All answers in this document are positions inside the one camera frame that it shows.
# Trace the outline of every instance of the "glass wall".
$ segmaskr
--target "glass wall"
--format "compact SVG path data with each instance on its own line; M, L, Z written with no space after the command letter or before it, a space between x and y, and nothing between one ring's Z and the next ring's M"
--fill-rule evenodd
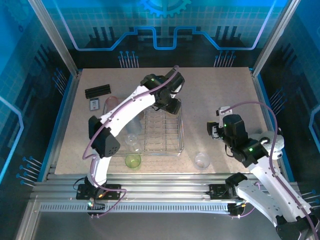
M302 192L320 191L320 1L301 0L261 71Z
M78 68L130 68L252 67L287 0L43 2Z
M0 239L9 240L38 178L70 73L28 1L1 3Z

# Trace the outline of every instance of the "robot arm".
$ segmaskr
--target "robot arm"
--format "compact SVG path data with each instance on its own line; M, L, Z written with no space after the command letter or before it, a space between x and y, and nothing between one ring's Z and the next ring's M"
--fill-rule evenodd
M312 234L312 229L304 211L316 229L320 226L320 211L313 210L275 167L274 170L271 170L269 143L273 139L262 138L259 141L249 138L244 121L239 115L233 114L232 110L224 112L228 108L228 106L221 107L217 111L220 118L219 123L208 122L207 131L212 138L221 139L230 148L233 157L259 179L271 196L260 191L241 173L236 173L226 180L227 188L232 189L231 192L235 192L238 197L251 203L264 214L276 227L281 239L307 239ZM283 148L282 136L277 137L276 140L280 145L282 143ZM276 156L281 157L279 149L276 152ZM294 201L292 195L298 199L300 204Z
M156 91L143 94L162 85L169 78L172 78L172 80L165 86ZM180 92L184 82L185 80L182 75L176 72L174 68L168 72L166 76L147 75L135 91L115 109L101 116L99 119L95 116L89 119L90 139L92 139L103 124L107 121L109 122L107 128L105 127L97 135L91 145L94 153L99 156L99 159L95 161L93 171L90 171L87 175L87 179L92 186L97 187L92 178L94 178L99 185L106 182L111 157L120 148L120 143L116 140L116 136L130 120L152 105L171 114L177 114L179 112L181 102L176 99L175 96Z

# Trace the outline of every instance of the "beige work surface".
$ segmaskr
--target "beige work surface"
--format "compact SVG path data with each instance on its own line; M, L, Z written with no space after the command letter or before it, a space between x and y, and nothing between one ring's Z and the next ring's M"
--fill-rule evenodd
M72 106L56 174L86 174L90 161L82 160L89 143L88 119L100 117L103 103L110 96L126 98L148 74L165 75L170 68L102 68L84 69ZM216 110L242 101L257 101L257 94L247 67L180 68L185 84L178 97L182 102L184 150L180 156L142 156L139 169L125 165L124 157L111 159L108 173L200 173L193 165L199 152L211 157L211 165L205 173L248 172L241 163L226 156L225 146L207 134L207 122L218 122ZM110 84L111 94L99 97L100 108L90 111L85 89ZM249 134L267 129L259 105L250 104L234 109L240 114Z

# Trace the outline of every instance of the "metal dish rack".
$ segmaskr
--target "metal dish rack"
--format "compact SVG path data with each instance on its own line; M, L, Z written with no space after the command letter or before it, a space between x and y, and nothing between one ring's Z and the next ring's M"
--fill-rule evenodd
M154 110L148 107L143 111L140 120L142 132L138 135L138 144L141 146L139 155L179 156L184 149L184 128L182 121L182 107L177 115L163 110ZM123 128L116 139L121 147L114 157L125 157L130 152L125 137L128 135Z

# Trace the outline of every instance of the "small card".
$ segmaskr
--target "small card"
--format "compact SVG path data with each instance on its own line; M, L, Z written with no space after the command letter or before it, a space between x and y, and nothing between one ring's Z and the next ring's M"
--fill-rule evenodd
M99 109L99 98L90 99L90 111Z

